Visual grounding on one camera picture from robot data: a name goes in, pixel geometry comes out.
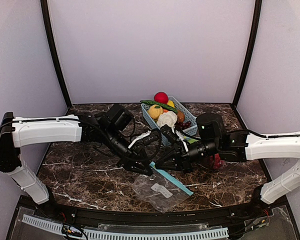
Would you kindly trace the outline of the red toy apple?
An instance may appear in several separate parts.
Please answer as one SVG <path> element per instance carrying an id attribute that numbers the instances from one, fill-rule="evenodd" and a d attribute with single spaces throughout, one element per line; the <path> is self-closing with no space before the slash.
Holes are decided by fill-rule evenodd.
<path id="1" fill-rule="evenodd" d="M 223 166 L 223 161 L 218 153 L 209 158 L 209 166 L 214 170 L 220 169 Z"/>

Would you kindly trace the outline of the clear zip bag blue zipper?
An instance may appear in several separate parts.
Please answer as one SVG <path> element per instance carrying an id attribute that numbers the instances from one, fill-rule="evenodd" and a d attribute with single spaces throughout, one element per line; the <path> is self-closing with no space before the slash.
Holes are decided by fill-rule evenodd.
<path id="1" fill-rule="evenodd" d="M 205 162 L 207 168 L 210 170 L 219 170 L 224 168 L 227 165 L 226 161 L 222 160 L 218 153 L 207 157 Z"/>

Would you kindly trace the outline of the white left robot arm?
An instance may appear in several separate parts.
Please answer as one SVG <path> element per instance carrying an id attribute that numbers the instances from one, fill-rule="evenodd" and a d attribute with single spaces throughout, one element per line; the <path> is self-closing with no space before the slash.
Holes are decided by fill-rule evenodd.
<path id="1" fill-rule="evenodd" d="M 150 176 L 150 157 L 134 150 L 115 126 L 101 125 L 91 114 L 48 118 L 14 117 L 7 112 L 0 125 L 0 172 L 10 176 L 38 204 L 52 202 L 53 194 L 21 158 L 21 147 L 55 142 L 96 142 L 107 146 L 127 171 Z"/>

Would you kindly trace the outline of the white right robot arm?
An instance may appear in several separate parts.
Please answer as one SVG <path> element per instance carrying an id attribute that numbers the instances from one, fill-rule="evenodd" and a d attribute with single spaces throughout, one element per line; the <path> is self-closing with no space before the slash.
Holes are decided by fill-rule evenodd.
<path id="1" fill-rule="evenodd" d="M 155 163 L 161 170 L 192 172 L 192 163 L 216 154 L 228 162 L 259 159 L 297 159 L 296 164 L 271 182 L 255 188 L 254 206 L 269 206 L 280 197 L 300 187 L 300 131 L 295 133 L 259 134 L 251 130 L 226 132 L 218 126 L 200 125 L 200 138 L 186 143 L 182 133 L 167 125 L 161 132 L 174 144 L 172 152 Z"/>

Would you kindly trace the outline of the blue perforated plastic basket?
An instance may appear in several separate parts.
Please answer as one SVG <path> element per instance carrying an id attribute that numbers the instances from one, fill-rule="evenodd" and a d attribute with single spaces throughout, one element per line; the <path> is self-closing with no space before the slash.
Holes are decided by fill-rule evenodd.
<path id="1" fill-rule="evenodd" d="M 179 127 L 189 136 L 195 136 L 198 130 L 196 117 L 174 96 L 169 95 L 167 98 L 167 103 L 157 100 L 141 101 L 142 114 L 150 128 L 153 130 L 168 126 L 174 130 Z"/>

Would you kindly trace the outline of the dark purple toy grapes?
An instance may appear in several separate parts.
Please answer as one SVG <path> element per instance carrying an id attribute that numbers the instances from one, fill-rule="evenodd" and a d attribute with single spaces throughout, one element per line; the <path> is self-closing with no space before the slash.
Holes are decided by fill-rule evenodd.
<path id="1" fill-rule="evenodd" d="M 182 130 L 188 129 L 192 126 L 191 121 L 177 122 L 176 126 L 180 127 Z"/>

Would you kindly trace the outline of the brown toy kiwi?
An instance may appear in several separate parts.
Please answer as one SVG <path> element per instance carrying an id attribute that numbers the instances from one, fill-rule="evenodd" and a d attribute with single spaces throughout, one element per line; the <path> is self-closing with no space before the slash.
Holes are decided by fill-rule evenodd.
<path id="1" fill-rule="evenodd" d="M 185 121 L 185 114 L 180 111 L 179 109 L 177 110 L 177 122 L 183 123 Z"/>

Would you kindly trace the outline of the white toy cauliflower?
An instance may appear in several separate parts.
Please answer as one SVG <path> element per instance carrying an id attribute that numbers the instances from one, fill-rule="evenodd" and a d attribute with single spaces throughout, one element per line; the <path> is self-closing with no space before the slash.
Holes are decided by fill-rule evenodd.
<path id="1" fill-rule="evenodd" d="M 168 125 L 170 128 L 172 128 L 176 122 L 177 114 L 173 111 L 167 111 L 159 116 L 156 124 L 159 128 L 163 127 L 164 125 Z"/>

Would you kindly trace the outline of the green toy cucumber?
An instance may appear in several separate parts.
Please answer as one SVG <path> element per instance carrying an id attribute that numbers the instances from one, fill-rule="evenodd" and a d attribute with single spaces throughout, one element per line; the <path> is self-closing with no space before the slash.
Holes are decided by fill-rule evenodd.
<path id="1" fill-rule="evenodd" d="M 176 108 L 174 108 L 174 107 L 172 107 L 168 104 L 157 102 L 157 101 L 154 101 L 154 100 L 141 100 L 140 103 L 148 105 L 148 106 L 158 105 L 158 106 L 162 107 L 163 109 L 174 112 L 175 114 L 178 113 L 178 110 Z"/>

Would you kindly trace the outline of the yellow toy lemon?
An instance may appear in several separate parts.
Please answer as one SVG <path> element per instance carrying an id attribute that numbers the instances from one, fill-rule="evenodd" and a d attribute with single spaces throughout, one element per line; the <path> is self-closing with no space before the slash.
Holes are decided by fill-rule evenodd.
<path id="1" fill-rule="evenodd" d="M 172 100 L 169 100 L 167 102 L 167 105 L 170 106 L 170 107 L 172 107 L 172 108 L 175 108 L 175 104 L 174 104 L 174 102 Z"/>

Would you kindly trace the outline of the red toy tomato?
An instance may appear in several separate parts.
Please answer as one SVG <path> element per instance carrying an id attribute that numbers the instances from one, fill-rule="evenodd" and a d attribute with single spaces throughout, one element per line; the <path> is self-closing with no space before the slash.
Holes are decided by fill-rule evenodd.
<path id="1" fill-rule="evenodd" d="M 167 104 L 169 102 L 169 97 L 165 92 L 160 91 L 154 95 L 154 100 L 158 103 Z"/>

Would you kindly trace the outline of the black right frame post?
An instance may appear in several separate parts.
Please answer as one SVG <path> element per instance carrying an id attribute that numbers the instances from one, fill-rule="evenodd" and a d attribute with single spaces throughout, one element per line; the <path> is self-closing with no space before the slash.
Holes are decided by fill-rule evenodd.
<path id="1" fill-rule="evenodd" d="M 244 85 L 246 82 L 246 78 L 248 75 L 251 59 L 254 52 L 255 42 L 257 38 L 258 28 L 259 28 L 259 22 L 260 22 L 260 16 L 261 16 L 261 10 L 262 10 L 262 0 L 255 0 L 254 1 L 254 10 L 253 10 L 253 16 L 252 16 L 252 22 L 251 22 L 251 28 L 250 28 L 250 34 L 248 38 L 247 48 L 245 52 L 245 57 L 241 69 L 241 73 L 239 76 L 237 88 L 234 94 L 234 98 L 232 101 L 232 107 L 236 109 L 238 107 Z"/>

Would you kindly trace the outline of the black frame post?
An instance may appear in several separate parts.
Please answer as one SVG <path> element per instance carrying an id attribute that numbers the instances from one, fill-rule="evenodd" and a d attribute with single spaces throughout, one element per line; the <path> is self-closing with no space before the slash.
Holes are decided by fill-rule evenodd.
<path id="1" fill-rule="evenodd" d="M 258 28 L 259 28 L 259 22 L 260 22 L 260 16 L 261 16 L 261 10 L 262 10 L 262 0 L 255 0 L 254 1 L 254 10 L 253 10 L 253 16 L 252 16 L 252 22 L 251 22 L 251 28 L 250 28 L 250 34 L 248 38 L 247 48 L 245 52 L 245 57 L 241 69 L 241 73 L 239 76 L 237 88 L 234 94 L 234 98 L 232 101 L 232 107 L 236 109 L 238 107 L 244 85 L 246 82 L 246 78 L 248 75 L 251 59 L 254 52 L 255 42 L 257 38 Z"/>
<path id="2" fill-rule="evenodd" d="M 41 0 L 40 1 L 41 6 L 41 12 L 42 12 L 42 18 L 45 28 L 45 34 L 49 46 L 50 56 L 52 59 L 53 67 L 55 70 L 55 74 L 57 77 L 58 85 L 60 87 L 63 100 L 66 104 L 67 109 L 70 109 L 72 107 L 72 101 L 70 98 L 69 91 L 66 86 L 66 81 L 63 75 L 63 71 L 61 68 L 60 59 L 57 53 L 57 47 L 55 43 L 55 38 L 53 34 L 53 28 L 52 28 L 52 22 L 50 18 L 50 11 L 49 11 L 49 5 L 47 0 Z"/>

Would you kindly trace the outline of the black front frame rail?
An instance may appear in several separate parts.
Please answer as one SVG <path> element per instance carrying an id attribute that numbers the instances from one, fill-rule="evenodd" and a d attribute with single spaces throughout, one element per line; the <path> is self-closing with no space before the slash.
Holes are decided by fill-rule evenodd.
<path id="1" fill-rule="evenodd" d="M 228 207 L 181 212 L 121 212 L 73 207 L 56 202 L 37 205 L 22 195 L 7 233 L 9 240 L 70 240 L 22 222 L 23 215 L 69 224 L 75 228 L 100 224 L 123 226 L 178 226 L 206 224 L 228 228 L 227 240 L 298 240 L 300 234 L 285 197 L 263 210 L 244 203 Z"/>

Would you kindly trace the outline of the black left frame post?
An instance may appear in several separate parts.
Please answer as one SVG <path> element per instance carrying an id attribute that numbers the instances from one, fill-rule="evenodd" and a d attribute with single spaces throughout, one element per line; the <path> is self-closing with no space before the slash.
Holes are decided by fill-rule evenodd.
<path id="1" fill-rule="evenodd" d="M 63 75 L 63 71 L 61 68 L 60 59 L 57 53 L 57 47 L 55 43 L 55 38 L 53 34 L 53 28 L 52 28 L 52 22 L 50 18 L 50 11 L 49 11 L 49 5 L 47 0 L 41 0 L 40 1 L 41 6 L 41 12 L 42 12 L 42 18 L 45 28 L 45 34 L 49 46 L 50 56 L 52 59 L 53 67 L 55 70 L 55 74 L 57 77 L 58 85 L 60 87 L 63 100 L 66 104 L 67 109 L 70 109 L 72 107 L 72 101 L 70 98 L 69 91 L 66 86 L 66 81 Z"/>

